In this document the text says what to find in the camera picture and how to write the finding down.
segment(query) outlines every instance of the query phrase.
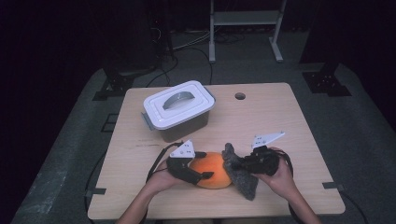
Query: dark floor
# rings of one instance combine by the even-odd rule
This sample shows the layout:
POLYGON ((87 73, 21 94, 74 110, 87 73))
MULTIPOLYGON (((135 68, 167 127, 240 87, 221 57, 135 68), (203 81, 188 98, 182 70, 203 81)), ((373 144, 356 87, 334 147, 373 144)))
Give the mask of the dark floor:
MULTIPOLYGON (((307 33, 281 33, 278 44, 284 62, 277 63, 268 43, 270 34, 238 35, 232 45, 217 45, 217 61, 209 64, 207 43, 175 53, 177 61, 163 58, 166 76, 150 87, 174 86, 198 80, 204 85, 287 82, 303 110, 308 125, 332 174, 359 205, 370 223, 396 220, 396 134, 362 87, 354 72, 340 64, 335 75, 351 96, 329 97, 312 93, 303 72, 318 71, 322 64, 299 64, 307 33)), ((173 35, 179 46, 195 35, 173 35)), ((146 87, 163 71, 158 69, 135 80, 146 87)), ((103 70, 94 73, 78 97, 35 183, 13 223, 90 223, 84 206, 86 186, 92 189, 111 133, 101 132, 107 116, 118 113, 122 97, 93 101, 106 80, 103 70)), ((324 223, 363 223, 356 206, 345 199, 344 214, 321 217, 324 223)), ((294 223, 291 217, 270 217, 273 223, 294 223)))

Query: lid handle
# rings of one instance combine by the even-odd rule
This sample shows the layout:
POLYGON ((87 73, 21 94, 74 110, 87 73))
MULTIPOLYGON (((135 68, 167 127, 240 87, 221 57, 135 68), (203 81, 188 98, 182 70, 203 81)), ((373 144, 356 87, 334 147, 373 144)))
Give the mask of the lid handle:
POLYGON ((192 93, 189 91, 181 91, 175 93, 173 96, 169 97, 169 99, 167 99, 165 103, 163 103, 163 109, 167 110, 176 102, 190 100, 193 98, 195 98, 194 95, 192 95, 192 93))

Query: white bracket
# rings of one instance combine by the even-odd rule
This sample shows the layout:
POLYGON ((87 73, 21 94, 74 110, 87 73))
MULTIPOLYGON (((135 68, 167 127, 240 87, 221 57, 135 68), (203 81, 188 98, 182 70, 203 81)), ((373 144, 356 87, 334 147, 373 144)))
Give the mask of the white bracket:
POLYGON ((256 135, 254 136, 253 143, 251 144, 251 148, 262 147, 266 146, 276 139, 280 138, 281 136, 285 135, 283 131, 280 133, 270 133, 266 135, 256 135))
POLYGON ((195 158, 194 146, 192 141, 188 140, 183 145, 178 147, 175 151, 171 152, 171 158, 195 158))

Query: white metal stand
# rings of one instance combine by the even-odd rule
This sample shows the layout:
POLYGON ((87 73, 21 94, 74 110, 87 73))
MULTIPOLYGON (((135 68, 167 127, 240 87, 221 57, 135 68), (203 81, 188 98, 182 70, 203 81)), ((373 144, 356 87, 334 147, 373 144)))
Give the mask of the white metal stand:
POLYGON ((224 11, 215 12, 214 0, 210 1, 210 40, 209 40, 209 61, 216 61, 215 52, 215 26, 217 25, 263 25, 274 24, 276 26, 274 36, 269 38, 271 48, 276 57, 276 61, 283 62, 279 47, 277 46, 277 38, 279 35, 280 25, 283 20, 287 0, 282 0, 280 10, 266 11, 224 11))

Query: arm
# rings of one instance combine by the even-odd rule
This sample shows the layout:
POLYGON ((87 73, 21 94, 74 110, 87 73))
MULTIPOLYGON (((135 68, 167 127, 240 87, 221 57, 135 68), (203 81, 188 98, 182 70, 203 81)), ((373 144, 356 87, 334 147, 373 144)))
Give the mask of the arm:
POLYGON ((297 189, 289 166, 284 159, 279 160, 278 170, 273 176, 262 174, 255 174, 255 176, 264 181, 277 195, 286 199, 301 221, 307 224, 321 223, 318 216, 297 189))
POLYGON ((183 183, 183 181, 169 174, 166 170, 166 162, 163 161, 116 223, 139 223, 146 214, 152 198, 159 192, 170 189, 179 183, 183 183))

